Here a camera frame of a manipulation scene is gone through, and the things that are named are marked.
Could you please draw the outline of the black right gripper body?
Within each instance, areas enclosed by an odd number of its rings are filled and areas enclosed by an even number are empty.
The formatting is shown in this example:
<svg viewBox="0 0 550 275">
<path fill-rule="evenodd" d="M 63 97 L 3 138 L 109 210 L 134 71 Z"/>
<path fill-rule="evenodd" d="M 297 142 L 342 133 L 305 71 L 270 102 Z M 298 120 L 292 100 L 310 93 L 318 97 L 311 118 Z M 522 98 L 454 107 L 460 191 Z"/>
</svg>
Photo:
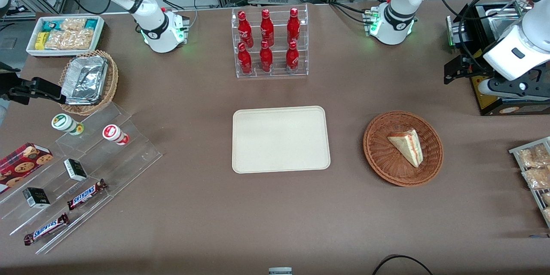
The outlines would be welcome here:
<svg viewBox="0 0 550 275">
<path fill-rule="evenodd" d="M 9 65 L 6 65 L 4 62 L 0 63 L 0 97 L 6 101 L 16 101 L 20 103 L 20 99 L 15 99 L 15 97 L 9 94 L 10 89 L 20 85 L 20 79 L 18 73 L 21 69 L 13 68 Z"/>
</svg>

